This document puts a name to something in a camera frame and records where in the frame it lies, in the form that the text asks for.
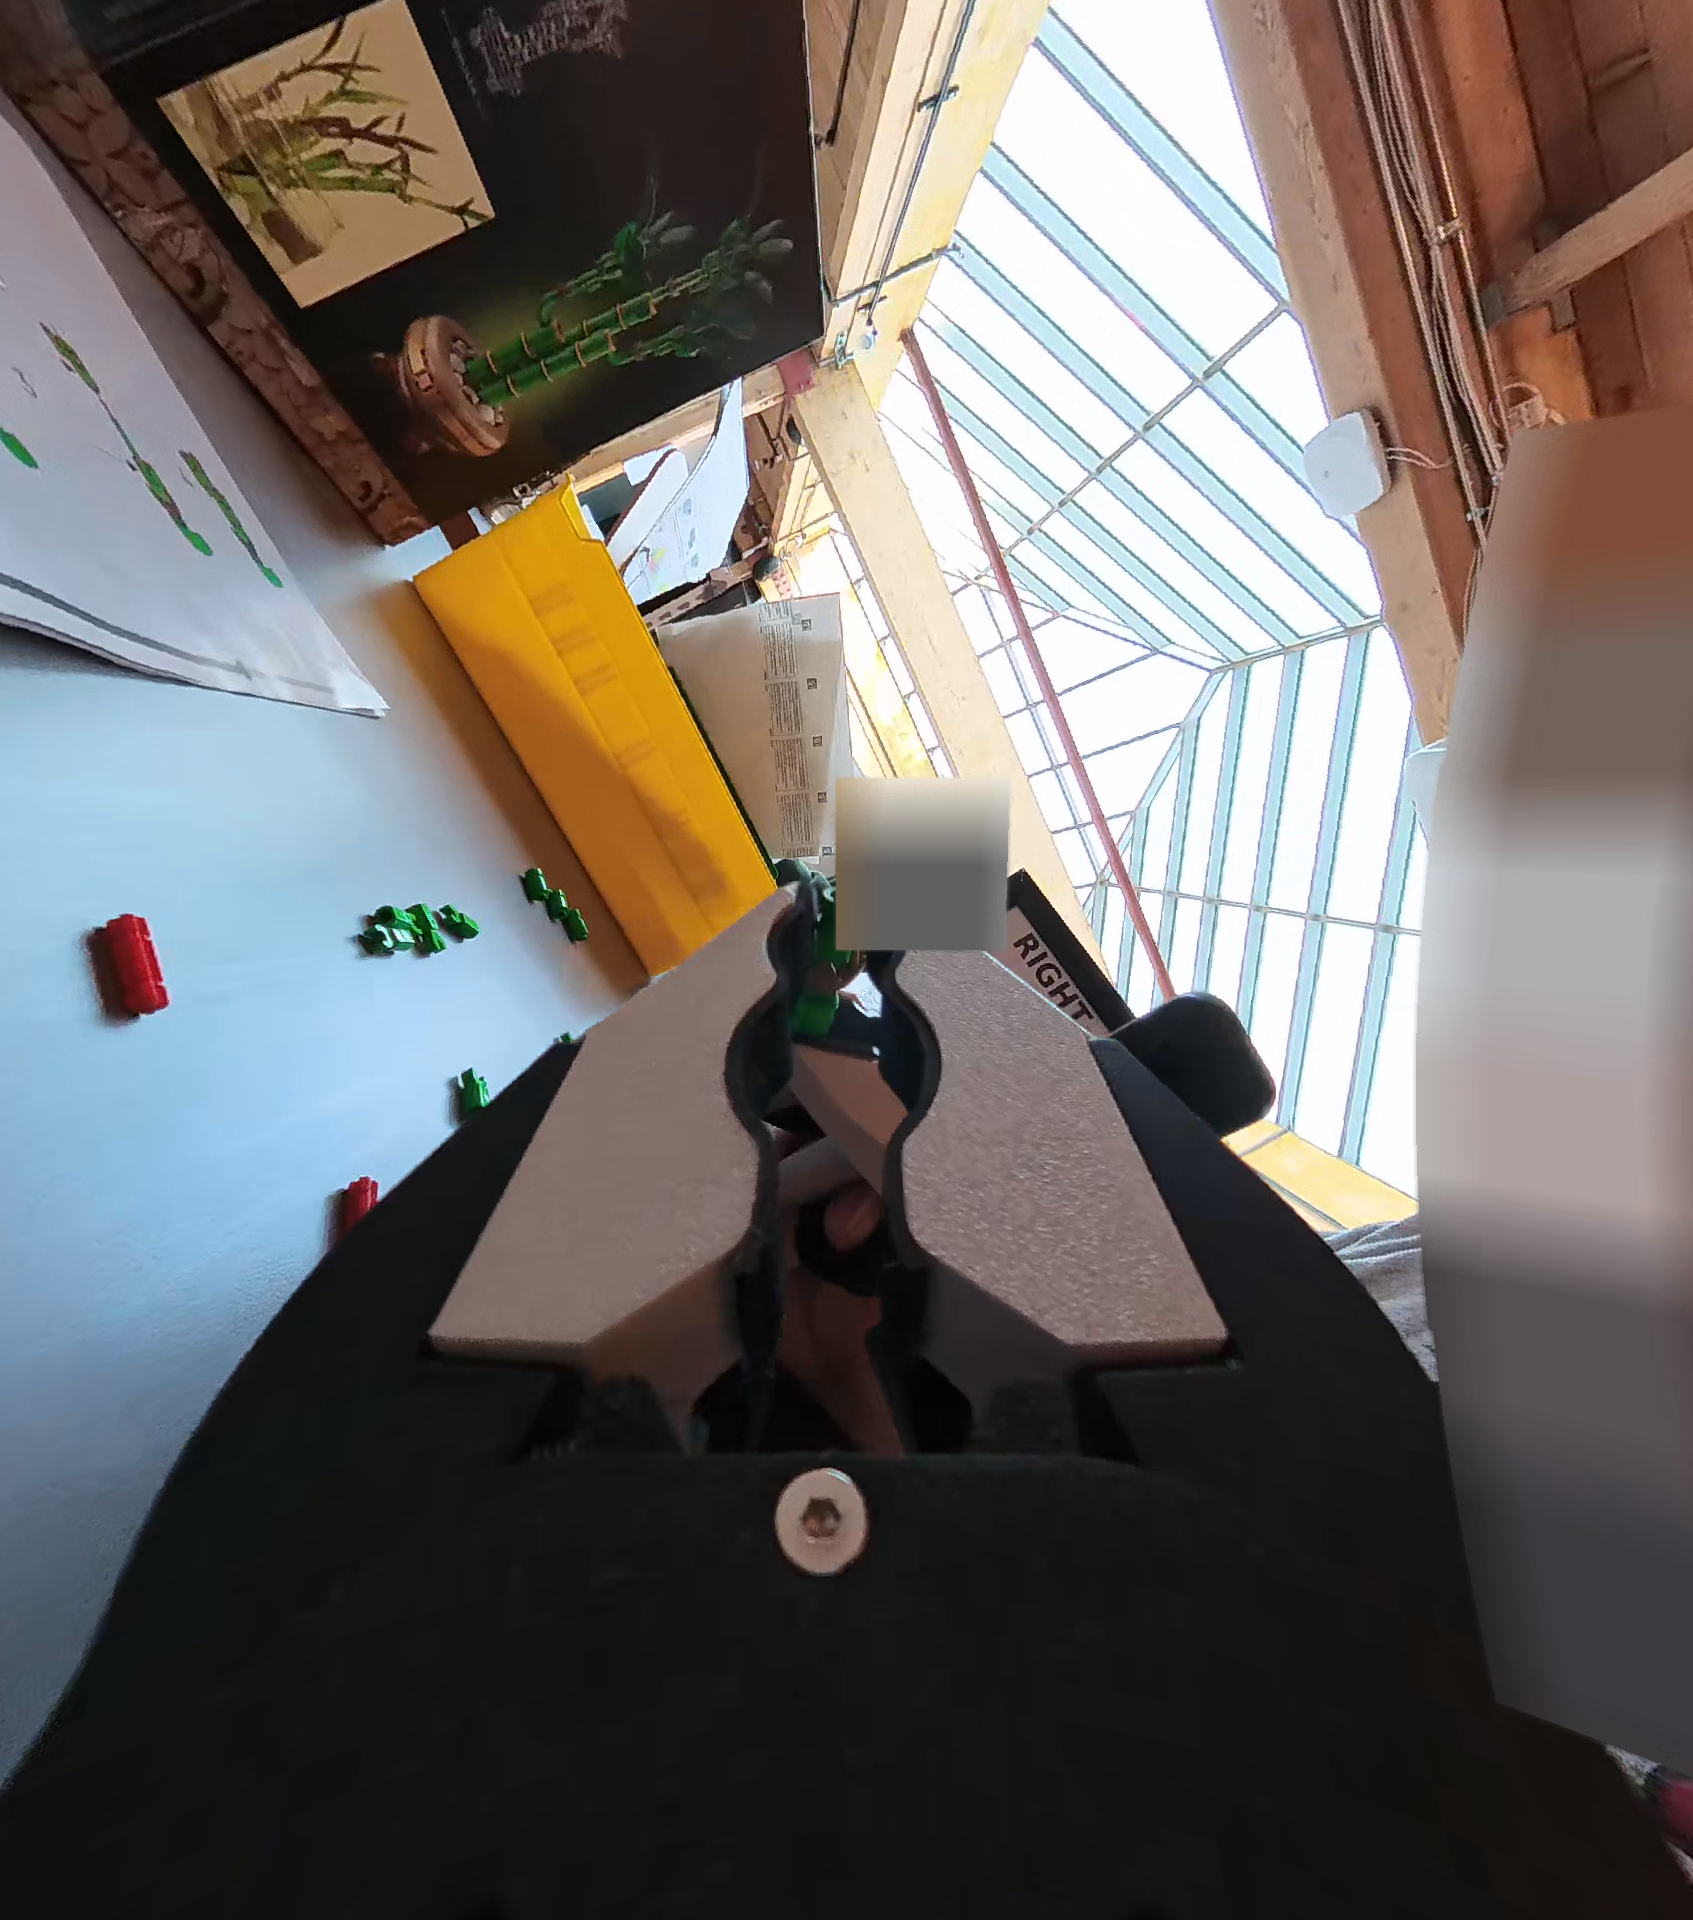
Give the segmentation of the glass skylight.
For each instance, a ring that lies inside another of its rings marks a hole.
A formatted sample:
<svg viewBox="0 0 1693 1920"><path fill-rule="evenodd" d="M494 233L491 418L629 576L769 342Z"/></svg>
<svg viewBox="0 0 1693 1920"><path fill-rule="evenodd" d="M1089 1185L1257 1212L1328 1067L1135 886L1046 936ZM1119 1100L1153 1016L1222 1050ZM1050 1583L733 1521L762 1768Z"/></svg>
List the glass skylight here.
<svg viewBox="0 0 1693 1920"><path fill-rule="evenodd" d="M884 396L953 605L1146 1012L1150 947L1277 1078L1270 1154L1415 1191L1424 746L1207 2L1050 2Z"/></svg>

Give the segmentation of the lego instruction booklet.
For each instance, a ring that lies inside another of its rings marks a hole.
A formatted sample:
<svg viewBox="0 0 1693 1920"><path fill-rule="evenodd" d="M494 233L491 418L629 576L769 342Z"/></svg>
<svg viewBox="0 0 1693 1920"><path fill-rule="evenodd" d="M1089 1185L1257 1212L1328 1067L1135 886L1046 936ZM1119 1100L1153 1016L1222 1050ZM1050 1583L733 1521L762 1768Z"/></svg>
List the lego instruction booklet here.
<svg viewBox="0 0 1693 1920"><path fill-rule="evenodd" d="M387 711L4 115L0 620L178 684Z"/></svg>

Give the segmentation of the yellow plastic bin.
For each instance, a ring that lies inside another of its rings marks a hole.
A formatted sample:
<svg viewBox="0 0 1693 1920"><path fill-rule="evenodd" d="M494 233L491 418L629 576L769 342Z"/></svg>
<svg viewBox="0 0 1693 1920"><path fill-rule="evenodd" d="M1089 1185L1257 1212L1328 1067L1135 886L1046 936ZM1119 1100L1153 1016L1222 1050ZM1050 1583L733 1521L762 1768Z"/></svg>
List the yellow plastic bin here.
<svg viewBox="0 0 1693 1920"><path fill-rule="evenodd" d="M569 480L414 585L645 973L777 892Z"/></svg>

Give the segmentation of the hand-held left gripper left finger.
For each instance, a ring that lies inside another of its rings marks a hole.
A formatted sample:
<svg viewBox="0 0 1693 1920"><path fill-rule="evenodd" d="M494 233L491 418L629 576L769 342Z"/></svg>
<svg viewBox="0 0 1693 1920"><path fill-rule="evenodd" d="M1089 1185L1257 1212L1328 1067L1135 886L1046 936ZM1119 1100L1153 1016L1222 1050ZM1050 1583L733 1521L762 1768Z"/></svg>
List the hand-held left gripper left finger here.
<svg viewBox="0 0 1693 1920"><path fill-rule="evenodd" d="M437 1353L644 1380L686 1443L719 1378L769 1362L765 1101L808 950L810 889L781 886L594 1023L432 1321Z"/></svg>

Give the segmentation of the person's right hand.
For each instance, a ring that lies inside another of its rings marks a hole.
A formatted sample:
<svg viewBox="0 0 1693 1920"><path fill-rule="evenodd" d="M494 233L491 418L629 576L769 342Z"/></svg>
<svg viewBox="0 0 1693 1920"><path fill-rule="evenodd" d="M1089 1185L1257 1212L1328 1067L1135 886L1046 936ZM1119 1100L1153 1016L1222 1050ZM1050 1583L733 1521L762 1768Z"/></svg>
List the person's right hand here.
<svg viewBox="0 0 1693 1920"><path fill-rule="evenodd" d="M866 1344L870 1333L880 1329L880 1301L791 1268L783 1312L781 1364L787 1371L852 1448L875 1459L902 1459L907 1444Z"/></svg>

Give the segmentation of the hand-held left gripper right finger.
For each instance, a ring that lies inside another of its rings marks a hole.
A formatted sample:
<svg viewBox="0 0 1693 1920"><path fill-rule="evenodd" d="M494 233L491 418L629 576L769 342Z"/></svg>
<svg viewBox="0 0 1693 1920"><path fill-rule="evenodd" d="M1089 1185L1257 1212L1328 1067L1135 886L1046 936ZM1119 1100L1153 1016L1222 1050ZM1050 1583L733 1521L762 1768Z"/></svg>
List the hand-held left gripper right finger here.
<svg viewBox="0 0 1693 1920"><path fill-rule="evenodd" d="M918 1368L972 1429L1001 1395L1076 1444L1105 1380L1211 1371L1230 1331L1095 1043L993 955L880 952L891 1266L866 1344L904 1453Z"/></svg>

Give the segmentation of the white wall device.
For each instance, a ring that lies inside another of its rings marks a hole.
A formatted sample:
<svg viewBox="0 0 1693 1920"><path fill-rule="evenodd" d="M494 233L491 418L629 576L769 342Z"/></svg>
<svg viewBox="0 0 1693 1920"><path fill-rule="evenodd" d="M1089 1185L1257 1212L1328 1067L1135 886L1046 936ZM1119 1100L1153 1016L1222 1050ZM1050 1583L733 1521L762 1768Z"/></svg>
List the white wall device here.
<svg viewBox="0 0 1693 1920"><path fill-rule="evenodd" d="M1319 508L1336 520L1355 520L1394 485L1394 462L1371 408L1335 416L1303 449L1304 483Z"/></svg>

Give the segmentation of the black lego set box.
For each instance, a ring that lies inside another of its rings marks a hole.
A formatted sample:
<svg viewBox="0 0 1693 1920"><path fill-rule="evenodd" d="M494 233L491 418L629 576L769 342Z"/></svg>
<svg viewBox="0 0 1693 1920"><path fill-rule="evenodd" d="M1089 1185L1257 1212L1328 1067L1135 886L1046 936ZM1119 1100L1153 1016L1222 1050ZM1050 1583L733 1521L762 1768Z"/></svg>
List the black lego set box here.
<svg viewBox="0 0 1693 1920"><path fill-rule="evenodd" d="M0 83L383 542L827 319L799 2L0 2Z"/></svg>

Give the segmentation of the pile of green lego pieces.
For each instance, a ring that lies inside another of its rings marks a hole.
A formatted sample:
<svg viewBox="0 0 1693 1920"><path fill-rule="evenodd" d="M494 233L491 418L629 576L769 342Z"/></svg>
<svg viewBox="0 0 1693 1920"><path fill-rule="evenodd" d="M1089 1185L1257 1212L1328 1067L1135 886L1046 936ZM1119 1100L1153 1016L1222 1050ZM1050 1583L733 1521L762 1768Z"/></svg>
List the pile of green lego pieces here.
<svg viewBox="0 0 1693 1920"><path fill-rule="evenodd" d="M363 919L355 946L368 955L443 952L478 935L475 919L451 901L380 904Z"/></svg>

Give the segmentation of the green lego bamboo stem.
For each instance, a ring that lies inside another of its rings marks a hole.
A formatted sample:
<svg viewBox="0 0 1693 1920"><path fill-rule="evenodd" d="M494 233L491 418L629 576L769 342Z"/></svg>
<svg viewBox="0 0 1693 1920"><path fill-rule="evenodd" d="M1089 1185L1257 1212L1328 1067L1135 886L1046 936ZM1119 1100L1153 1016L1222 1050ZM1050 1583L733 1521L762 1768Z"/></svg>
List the green lego bamboo stem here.
<svg viewBox="0 0 1693 1920"><path fill-rule="evenodd" d="M798 1039L825 1039L834 1029L842 1002L842 988L858 978L858 952L837 943L837 882L802 859L776 859L772 875L777 882L810 882L819 900L819 921L810 950L808 984L791 1009L791 1035Z"/></svg>

